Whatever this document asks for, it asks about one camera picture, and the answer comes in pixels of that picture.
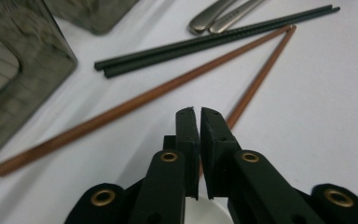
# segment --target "white surface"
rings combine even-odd
[[[188,22],[210,4],[141,0],[103,36],[58,20],[79,65],[0,151],[0,161],[255,39],[108,80],[94,71],[95,61],[192,38]],[[358,195],[358,1],[268,0],[235,27],[327,4],[341,10],[297,25],[233,133],[242,148],[263,153],[295,188],[310,193],[315,185],[333,183]],[[198,120],[202,106],[228,114],[279,40],[0,177],[0,223],[63,223],[87,189],[136,182],[161,150],[163,135],[174,134],[176,111],[194,106]]]

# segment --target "chopstick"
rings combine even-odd
[[[290,38],[292,37],[293,33],[295,32],[296,27],[293,25],[290,29],[287,30],[287,34],[281,40],[280,44],[276,47],[276,49],[271,53],[268,60],[264,64],[263,68],[257,74],[256,78],[252,82],[251,86],[249,87],[248,91],[246,91],[240,100],[237,102],[235,107],[233,108],[232,112],[228,115],[226,119],[226,123],[228,128],[231,130],[234,128],[235,124],[237,123],[239,117],[241,116],[242,112],[245,110],[247,105],[251,102],[253,96],[255,95],[256,91],[260,87],[261,83],[269,73],[272,66],[276,63],[279,56],[283,52],[284,47],[289,42]],[[200,162],[199,168],[199,177],[201,178],[203,174],[202,163]]]
[[[251,35],[258,35],[266,31],[274,30],[287,24],[310,20],[339,11],[339,7],[331,5],[318,7],[312,10],[299,12],[293,15],[281,17],[270,21],[245,26],[242,28],[223,32],[218,35],[208,35],[194,38],[155,49],[136,52],[129,55],[97,62],[94,67],[97,71],[104,70],[106,77],[114,77],[152,64],[161,63],[178,58],[203,49],[223,45]]]
[[[288,29],[290,29],[290,26],[285,26],[275,32],[272,32],[268,35],[265,35],[256,41],[253,41],[239,49],[235,49],[231,51],[230,53],[227,53],[219,58],[216,58],[198,68],[195,68],[177,78],[174,78],[168,82],[165,82],[156,88],[147,91],[141,95],[138,95],[129,101],[118,105],[116,107],[113,107],[106,112],[102,113],[101,115],[87,120],[77,126],[75,126],[72,129],[69,129],[66,132],[63,132],[61,134],[56,135],[55,137],[52,137],[48,141],[32,147],[6,161],[3,161],[0,163],[0,176],[8,175],[11,172],[14,172],[18,169],[20,169],[22,166],[32,162],[36,161],[37,159],[49,154],[50,152],[53,152],[57,150],[60,147],[63,147],[76,139],[91,133],[94,130],[97,130],[101,127],[103,127],[105,124],[119,119],[131,111],[141,107],[142,105],[146,105],[147,103],[159,98],[160,96],[164,95],[165,93],[172,91],[184,84],[186,84],[188,81],[199,77],[202,74],[205,74],[208,71],[211,71],[212,69],[216,68],[217,66],[228,62],[229,60],[243,54],[244,52],[254,49],[257,46],[267,42],[271,38],[280,35],[284,32],[286,32]]]

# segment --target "tabletop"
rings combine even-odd
[[[0,150],[0,161],[260,37],[109,79],[94,70],[100,60],[194,38],[188,23],[211,3],[140,0],[105,35],[56,18],[77,57],[77,68]],[[310,193],[316,185],[332,183],[358,195],[358,1],[266,0],[233,28],[329,4],[341,10],[296,24],[292,39],[232,132],[242,148],[266,156],[294,188]],[[143,178],[151,158],[162,149],[163,136],[175,134],[175,113],[193,106],[199,125],[202,107],[226,116],[280,40],[274,38],[0,177],[0,223],[63,223],[87,189],[101,183],[127,188]],[[200,194],[206,195],[202,181]],[[201,202],[213,203],[227,216],[224,199]]]

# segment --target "black chopstick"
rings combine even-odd
[[[312,10],[281,17],[279,19],[264,21],[235,30],[226,31],[219,35],[198,37],[155,49],[148,49],[97,62],[95,63],[95,69],[98,71],[104,70],[104,75],[106,77],[113,77],[138,68],[146,67],[148,65],[165,62],[202,49],[208,49],[251,35],[261,34],[287,24],[310,20],[337,11],[339,11],[339,7],[333,8],[331,5],[318,7]]]

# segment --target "silver utensil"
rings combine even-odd
[[[228,27],[238,21],[240,18],[244,17],[247,13],[252,11],[255,7],[260,5],[264,0],[250,0],[234,10],[228,12],[225,16],[213,23],[209,28],[209,33],[211,34],[220,34],[224,32]]]
[[[200,35],[207,30],[226,8],[228,8],[236,0],[219,0],[209,7],[205,8],[199,15],[191,20],[188,28],[194,35]]]

